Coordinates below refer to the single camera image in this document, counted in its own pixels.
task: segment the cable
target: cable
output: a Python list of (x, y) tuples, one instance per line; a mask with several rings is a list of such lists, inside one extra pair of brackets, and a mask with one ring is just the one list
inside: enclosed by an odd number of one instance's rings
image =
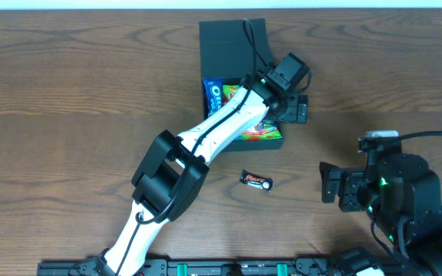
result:
[(391, 253), (391, 250), (388, 248), (388, 246), (380, 241), (380, 239), (376, 236), (376, 233), (374, 233), (374, 227), (376, 226), (376, 222), (374, 220), (371, 221), (371, 234), (373, 235), (374, 240), (384, 249), (385, 252), (387, 252), (388, 256), (390, 256), (391, 259), (393, 259), (395, 262), (400, 263), (397, 261), (395, 256)]
[[(243, 19), (243, 32), (245, 33), (246, 40), (249, 41), (250, 46), (252, 46), (252, 49), (253, 49), (255, 47), (256, 42), (255, 42), (255, 39), (250, 39), (249, 33), (246, 31), (246, 28), (245, 28), (246, 21), (250, 22), (249, 19)], [(266, 60), (264, 59), (264, 57), (257, 50), (254, 50), (254, 51), (256, 52), (257, 56), (259, 56), (260, 61), (264, 64), (264, 66), (267, 67), (268, 64), (267, 64)]]
[(299, 93), (303, 93), (305, 92), (305, 90), (308, 89), (308, 87), (310, 87), (310, 83), (312, 82), (312, 71), (308, 70), (308, 80), (306, 81), (306, 86), (303, 87), (302, 89), (299, 90)]
[(132, 236), (130, 237), (129, 244), (127, 244), (126, 251), (124, 252), (124, 256), (122, 257), (122, 260), (120, 261), (119, 268), (117, 269), (117, 272), (115, 272), (115, 276), (119, 276), (120, 269), (122, 268), (122, 265), (126, 261), (127, 253), (129, 253), (130, 247), (132, 245), (132, 241), (134, 240), (134, 237), (136, 237), (137, 230), (139, 230), (139, 226), (140, 226), (139, 222), (141, 220), (143, 220), (143, 217), (140, 214), (141, 213), (136, 214), (136, 222), (137, 222), (136, 228), (134, 229), (134, 232), (132, 233)]
[(409, 222), (411, 219), (408, 218), (405, 215), (402, 215), (400, 217), (400, 220), (398, 221), (398, 247), (400, 249), (400, 252), (402, 253), (402, 256), (404, 258), (409, 259), (407, 251), (405, 249), (405, 240), (404, 240), (404, 225), (405, 223)]
[(320, 267), (320, 264), (316, 262), (315, 258), (312, 257), (312, 260), (315, 263), (316, 267), (320, 270), (320, 275), (328, 275), (328, 273), (323, 272), (322, 268)]
[[(252, 27), (252, 22), (250, 22), (249, 19), (243, 19), (243, 30), (245, 33), (247, 33), (247, 39), (248, 39), (248, 32), (246, 30), (247, 25), (249, 26), (249, 31), (250, 31), (250, 35), (251, 35), (251, 39), (249, 39), (249, 43), (252, 45), (252, 49), (253, 49), (253, 64), (252, 64), (252, 75), (250, 76), (250, 82), (248, 85), (248, 89), (247, 92), (244, 96), (244, 98), (242, 99), (242, 101), (238, 104), (238, 106), (236, 106), (236, 108), (234, 110), (232, 110), (230, 113), (228, 113), (228, 115), (224, 116), (224, 118), (222, 118), (221, 120), (219, 120), (217, 123), (213, 124), (208, 130), (206, 130), (203, 134), (201, 134), (199, 136), (199, 139), (196, 141), (196, 143), (194, 144), (192, 151), (190, 152), (190, 157), (186, 162), (185, 165), (185, 171), (187, 171), (190, 166), (192, 165), (192, 161), (193, 161), (193, 157), (195, 156), (195, 152), (197, 150), (197, 147), (199, 147), (199, 145), (202, 143), (202, 141), (204, 140), (204, 138), (206, 138), (207, 135), (209, 135), (209, 133), (211, 131), (213, 131), (214, 129), (216, 129), (220, 124), (224, 123), (226, 120), (228, 120), (228, 118), (230, 118), (233, 114), (237, 113), (240, 109), (242, 109), (243, 105), (245, 104), (246, 100), (249, 97), (250, 91), (252, 90), (252, 86), (256, 81), (256, 74), (257, 74), (257, 48), (256, 48), (256, 43), (255, 43), (255, 35), (253, 33), (253, 27)], [(167, 216), (169, 210), (173, 207), (173, 205), (175, 204), (176, 198), (179, 195), (179, 191), (182, 189), (183, 187), (183, 179), (182, 179), (182, 175), (180, 175), (180, 178), (178, 180), (178, 182), (180, 183), (179, 188), (176, 190), (175, 194), (173, 195), (172, 199), (168, 202), (167, 206), (161, 211), (158, 212), (158, 214), (147, 221), (142, 221), (142, 222), (138, 222), (141, 225), (147, 225), (150, 224), (152, 222), (161, 222), (165, 219), (165, 217)]]
[(418, 133), (409, 133), (398, 137), (392, 137), (389, 140), (386, 140), (386, 143), (394, 143), (402, 140), (407, 140), (411, 138), (417, 137), (426, 137), (426, 136), (442, 136), (442, 131), (423, 131)]

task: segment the black container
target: black container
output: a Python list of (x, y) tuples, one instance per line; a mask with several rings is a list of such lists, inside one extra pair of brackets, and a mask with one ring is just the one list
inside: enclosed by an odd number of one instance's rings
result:
[[(268, 63), (274, 62), (266, 34), (266, 20), (250, 19), (256, 37), (257, 51)], [(253, 49), (243, 31), (242, 20), (201, 21), (200, 77), (203, 94), (203, 117), (207, 118), (206, 91), (202, 79), (222, 78), (226, 85), (238, 85), (241, 78), (252, 73)], [(257, 58), (257, 69), (263, 63)], [(223, 151), (275, 150), (284, 143), (281, 125), (276, 123), (282, 138), (277, 140), (233, 141)]]

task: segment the wood grain surface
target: wood grain surface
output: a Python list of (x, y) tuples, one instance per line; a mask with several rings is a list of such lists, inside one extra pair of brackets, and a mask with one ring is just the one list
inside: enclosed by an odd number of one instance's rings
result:
[[(276, 59), (308, 62), (308, 124), (286, 124), (280, 150), (220, 154), (150, 252), (381, 254), (364, 213), (321, 203), (318, 163), (363, 166), (368, 130), (442, 130), (442, 10), (0, 11), (0, 275), (115, 243), (153, 138), (202, 120), (198, 22), (232, 18), (266, 18)], [(404, 151), (442, 180), (442, 138)], [(275, 188), (239, 184), (242, 169)]]

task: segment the green led light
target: green led light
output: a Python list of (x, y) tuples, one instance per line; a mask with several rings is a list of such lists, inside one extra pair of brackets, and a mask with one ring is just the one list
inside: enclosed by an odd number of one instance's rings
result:
[(382, 186), (388, 185), (388, 182), (386, 180), (384, 180), (383, 177), (381, 177), (381, 185)]

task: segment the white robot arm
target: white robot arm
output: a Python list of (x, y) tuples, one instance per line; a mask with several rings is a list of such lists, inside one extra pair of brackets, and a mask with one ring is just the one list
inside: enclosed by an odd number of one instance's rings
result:
[[(239, 88), (235, 96), (224, 107), (198, 126), (180, 133), (178, 137), (180, 137), (182, 145), (191, 151), (200, 136), (236, 109), (247, 93), (248, 91), (244, 87)], [(210, 132), (197, 147), (194, 155), (202, 156), (205, 159), (204, 163), (209, 165), (214, 157), (239, 134), (260, 123), (266, 116), (268, 110), (269, 108), (264, 104), (264, 100), (252, 91), (242, 108)], [(176, 161), (182, 167), (185, 167), (182, 160), (176, 159)], [(134, 275), (134, 273), (143, 266), (148, 248), (163, 225), (168, 222), (168, 218), (165, 218), (160, 222), (151, 222), (147, 225), (141, 225), (138, 230), (136, 230), (138, 226), (136, 219), (138, 213), (142, 214), (143, 220), (145, 221), (153, 219), (153, 214), (144, 208), (142, 203), (134, 200), (129, 220), (120, 234), (117, 243), (105, 253), (104, 259), (107, 262), (107, 266), (117, 275)]]

